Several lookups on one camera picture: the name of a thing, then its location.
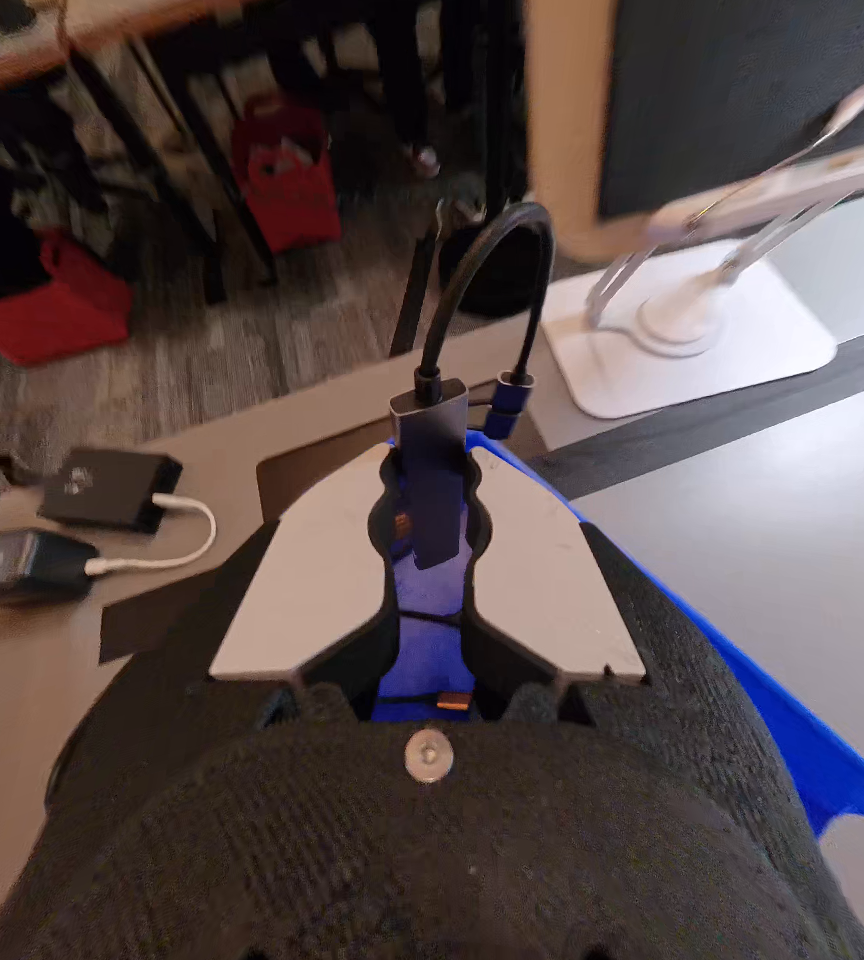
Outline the white board stand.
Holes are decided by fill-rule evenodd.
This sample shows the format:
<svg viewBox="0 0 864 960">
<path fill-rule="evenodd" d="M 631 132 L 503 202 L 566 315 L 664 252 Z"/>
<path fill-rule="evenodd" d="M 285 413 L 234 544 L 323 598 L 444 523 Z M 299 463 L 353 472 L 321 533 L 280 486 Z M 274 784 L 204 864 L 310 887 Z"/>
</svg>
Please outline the white board stand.
<svg viewBox="0 0 864 960">
<path fill-rule="evenodd" d="M 864 147 L 806 162 L 864 119 L 864 85 L 818 138 L 762 173 L 655 211 L 637 247 L 553 283 L 542 329 L 584 414 L 620 420 L 794 378 L 837 343 L 768 260 L 780 244 L 864 194 Z"/>
</svg>

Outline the blue storage bin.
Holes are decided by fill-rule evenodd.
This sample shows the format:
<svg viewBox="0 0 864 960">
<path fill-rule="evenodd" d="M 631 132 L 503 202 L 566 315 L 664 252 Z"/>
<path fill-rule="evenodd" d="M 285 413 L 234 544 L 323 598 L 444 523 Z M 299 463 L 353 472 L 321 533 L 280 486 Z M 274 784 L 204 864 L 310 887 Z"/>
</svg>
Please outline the blue storage bin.
<svg viewBox="0 0 864 960">
<path fill-rule="evenodd" d="M 838 817 L 864 817 L 864 759 L 815 714 L 678 597 L 641 570 L 597 527 L 576 512 L 496 441 L 472 432 L 469 451 L 487 451 L 529 495 L 542 494 L 568 515 L 566 532 L 585 536 L 645 672 L 630 683 L 605 672 L 578 682 L 556 708 L 563 722 L 596 726 L 681 769 L 722 795 L 748 822 L 763 817 L 766 796 L 795 791 L 815 837 Z M 419 573 L 411 540 L 392 550 L 400 603 L 401 652 L 381 680 L 375 722 L 449 717 L 446 691 L 460 695 L 464 716 L 497 721 L 508 714 L 510 690 L 482 682 L 461 651 L 463 599 L 470 547 L 438 573 Z"/>
</svg>

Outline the red tote bag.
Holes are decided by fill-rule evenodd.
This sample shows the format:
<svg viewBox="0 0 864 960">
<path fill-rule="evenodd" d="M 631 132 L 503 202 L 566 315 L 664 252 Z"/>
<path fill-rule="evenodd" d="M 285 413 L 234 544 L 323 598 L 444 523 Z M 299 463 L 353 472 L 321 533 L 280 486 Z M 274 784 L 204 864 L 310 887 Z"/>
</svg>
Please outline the red tote bag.
<svg viewBox="0 0 864 960">
<path fill-rule="evenodd" d="M 0 298 L 0 355 L 35 367 L 126 342 L 129 283 L 65 231 L 42 229 L 36 237 L 47 281 Z"/>
<path fill-rule="evenodd" d="M 230 147 L 237 185 L 273 254 L 342 238 L 319 110 L 276 92 L 253 96 L 233 123 Z"/>
</svg>

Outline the dark grey box device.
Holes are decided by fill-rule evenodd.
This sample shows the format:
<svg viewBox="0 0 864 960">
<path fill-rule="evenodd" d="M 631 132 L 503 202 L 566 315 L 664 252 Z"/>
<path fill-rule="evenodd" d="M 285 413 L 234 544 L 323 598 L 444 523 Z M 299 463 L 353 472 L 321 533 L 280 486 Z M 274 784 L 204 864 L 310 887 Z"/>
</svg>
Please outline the dark grey box device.
<svg viewBox="0 0 864 960">
<path fill-rule="evenodd" d="M 110 448 L 74 447 L 46 479 L 37 515 L 73 527 L 154 535 L 183 472 L 172 456 Z"/>
<path fill-rule="evenodd" d="M 64 534 L 0 532 L 0 605 L 78 601 L 91 591 L 86 566 L 99 556 L 95 546 Z"/>
</svg>

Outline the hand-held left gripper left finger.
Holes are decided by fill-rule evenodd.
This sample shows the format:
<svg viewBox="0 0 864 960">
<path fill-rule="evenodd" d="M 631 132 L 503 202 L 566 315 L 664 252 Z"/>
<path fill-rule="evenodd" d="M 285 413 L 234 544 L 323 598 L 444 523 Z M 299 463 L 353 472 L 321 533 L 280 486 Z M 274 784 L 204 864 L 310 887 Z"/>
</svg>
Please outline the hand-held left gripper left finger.
<svg viewBox="0 0 864 960">
<path fill-rule="evenodd" d="M 399 652 L 390 557 L 399 493 L 378 442 L 286 509 L 209 675 L 217 681 L 331 684 L 351 702 L 377 692 Z"/>
</svg>

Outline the grey usb hub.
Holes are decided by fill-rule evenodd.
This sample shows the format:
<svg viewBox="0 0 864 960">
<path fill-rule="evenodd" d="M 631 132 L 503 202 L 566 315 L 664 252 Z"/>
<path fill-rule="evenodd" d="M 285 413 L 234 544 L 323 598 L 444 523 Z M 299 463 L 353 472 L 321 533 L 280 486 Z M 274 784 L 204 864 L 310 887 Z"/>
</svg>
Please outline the grey usb hub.
<svg viewBox="0 0 864 960">
<path fill-rule="evenodd" d="M 414 373 L 414 387 L 390 400 L 414 563 L 430 570 L 460 552 L 469 393 L 459 378 Z"/>
</svg>

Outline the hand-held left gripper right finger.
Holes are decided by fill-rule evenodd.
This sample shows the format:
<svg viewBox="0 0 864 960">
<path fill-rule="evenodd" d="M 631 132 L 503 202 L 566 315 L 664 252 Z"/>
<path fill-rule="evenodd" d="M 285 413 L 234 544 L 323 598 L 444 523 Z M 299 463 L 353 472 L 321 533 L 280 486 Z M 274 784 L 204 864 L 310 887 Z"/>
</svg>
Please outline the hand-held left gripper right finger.
<svg viewBox="0 0 864 960">
<path fill-rule="evenodd" d="M 462 659 L 509 702 L 526 685 L 637 687 L 646 666 L 600 569 L 590 528 L 553 491 L 486 447 L 468 457 Z"/>
</svg>

